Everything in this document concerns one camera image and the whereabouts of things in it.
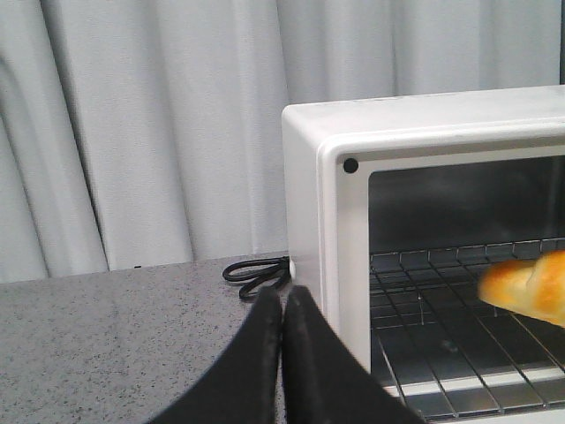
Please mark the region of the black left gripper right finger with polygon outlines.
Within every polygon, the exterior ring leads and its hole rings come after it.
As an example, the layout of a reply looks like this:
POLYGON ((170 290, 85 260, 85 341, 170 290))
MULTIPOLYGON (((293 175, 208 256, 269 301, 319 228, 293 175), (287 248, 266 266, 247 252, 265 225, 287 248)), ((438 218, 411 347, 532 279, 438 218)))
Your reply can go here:
POLYGON ((282 384, 289 423, 423 421, 365 371, 300 285, 286 302, 282 384))

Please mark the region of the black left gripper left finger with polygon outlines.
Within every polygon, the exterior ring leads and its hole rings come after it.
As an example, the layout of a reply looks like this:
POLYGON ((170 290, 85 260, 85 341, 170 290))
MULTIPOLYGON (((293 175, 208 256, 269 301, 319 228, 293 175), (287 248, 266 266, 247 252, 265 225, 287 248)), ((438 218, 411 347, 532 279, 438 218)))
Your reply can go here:
POLYGON ((282 305, 263 289, 222 355, 153 423, 273 423, 282 305))

